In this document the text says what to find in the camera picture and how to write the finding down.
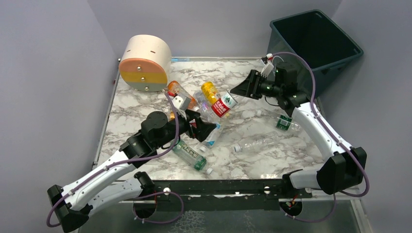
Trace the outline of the white blue label bottle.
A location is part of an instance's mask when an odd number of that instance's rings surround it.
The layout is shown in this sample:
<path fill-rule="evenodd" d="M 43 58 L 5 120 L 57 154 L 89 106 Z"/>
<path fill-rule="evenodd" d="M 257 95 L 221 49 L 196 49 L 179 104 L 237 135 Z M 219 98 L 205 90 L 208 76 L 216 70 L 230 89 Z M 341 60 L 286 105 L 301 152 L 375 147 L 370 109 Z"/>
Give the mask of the white blue label bottle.
<path fill-rule="evenodd" d="M 209 134 L 209 136 L 201 143 L 199 143 L 196 148 L 201 152 L 206 152 L 211 149 L 218 141 L 223 130 L 221 124 L 216 124 L 216 128 Z"/>

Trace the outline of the red label bottle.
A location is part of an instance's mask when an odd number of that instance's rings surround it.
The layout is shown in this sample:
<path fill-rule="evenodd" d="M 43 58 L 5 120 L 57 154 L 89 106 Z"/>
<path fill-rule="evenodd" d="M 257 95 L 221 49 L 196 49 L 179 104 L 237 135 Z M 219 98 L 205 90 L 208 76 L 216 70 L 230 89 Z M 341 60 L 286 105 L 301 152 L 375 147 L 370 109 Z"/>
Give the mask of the red label bottle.
<path fill-rule="evenodd" d="M 211 109 L 216 116 L 222 118 L 237 104 L 238 101 L 231 95 L 231 93 L 225 92 L 214 104 L 212 104 Z"/>

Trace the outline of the clear green label bottle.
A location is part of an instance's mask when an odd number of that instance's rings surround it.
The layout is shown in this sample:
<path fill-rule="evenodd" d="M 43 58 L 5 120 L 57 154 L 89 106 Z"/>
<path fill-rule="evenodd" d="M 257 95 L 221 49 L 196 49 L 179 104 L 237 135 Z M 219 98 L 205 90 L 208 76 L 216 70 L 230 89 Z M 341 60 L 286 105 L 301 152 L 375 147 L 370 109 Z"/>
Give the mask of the clear green label bottle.
<path fill-rule="evenodd" d="M 267 112 L 263 110 L 256 110 L 256 116 L 269 117 L 275 120 L 275 127 L 279 130 L 298 133 L 302 130 L 301 126 L 293 121 L 291 117 L 276 112 Z"/>

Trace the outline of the clear crushed bottle white cap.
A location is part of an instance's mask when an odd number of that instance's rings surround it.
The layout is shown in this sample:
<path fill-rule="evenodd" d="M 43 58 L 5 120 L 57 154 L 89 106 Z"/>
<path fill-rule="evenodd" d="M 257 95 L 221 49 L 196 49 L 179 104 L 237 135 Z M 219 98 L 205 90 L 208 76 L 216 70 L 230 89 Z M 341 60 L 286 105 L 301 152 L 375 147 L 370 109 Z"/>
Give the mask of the clear crushed bottle white cap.
<path fill-rule="evenodd" d="M 257 134 L 240 140 L 230 148 L 235 153 L 259 153 L 277 146 L 279 141 L 280 137 L 277 133 Z"/>

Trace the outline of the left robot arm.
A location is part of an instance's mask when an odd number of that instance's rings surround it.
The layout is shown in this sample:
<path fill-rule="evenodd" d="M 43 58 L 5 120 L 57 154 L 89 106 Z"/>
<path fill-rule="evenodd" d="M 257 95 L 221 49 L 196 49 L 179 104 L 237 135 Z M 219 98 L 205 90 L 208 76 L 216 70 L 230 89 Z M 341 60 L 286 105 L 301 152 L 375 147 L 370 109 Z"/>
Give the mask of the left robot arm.
<path fill-rule="evenodd" d="M 145 172 L 117 185 L 113 182 L 159 157 L 159 148 L 168 153 L 169 149 L 164 146 L 174 146 L 180 135 L 203 142 L 215 128 L 215 123 L 203 121 L 200 113 L 192 110 L 184 111 L 183 116 L 176 114 L 174 120 L 169 120 L 161 111 L 150 113 L 142 121 L 140 130 L 100 166 L 70 184 L 55 184 L 47 190 L 52 205 L 47 226 L 60 226 L 63 232 L 70 233 L 105 207 L 150 193 L 154 184 Z"/>

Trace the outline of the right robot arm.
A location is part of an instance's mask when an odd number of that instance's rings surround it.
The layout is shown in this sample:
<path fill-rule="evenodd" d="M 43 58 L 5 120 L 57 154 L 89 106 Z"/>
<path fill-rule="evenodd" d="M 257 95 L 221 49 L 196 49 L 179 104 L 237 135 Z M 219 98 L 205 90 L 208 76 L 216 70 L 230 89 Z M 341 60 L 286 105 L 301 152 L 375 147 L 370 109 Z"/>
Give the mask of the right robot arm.
<path fill-rule="evenodd" d="M 339 136 L 319 113 L 313 100 L 300 91 L 298 71 L 293 65 L 281 62 L 275 67 L 275 80 L 269 81 L 263 72 L 252 69 L 246 79 L 230 90 L 231 94 L 260 99 L 274 97 L 277 104 L 297 122 L 315 143 L 325 163 L 318 170 L 297 170 L 283 176 L 288 189 L 311 188 L 332 195 L 347 194 L 346 189 L 365 182 L 365 196 L 370 182 L 365 172 L 367 154 Z"/>

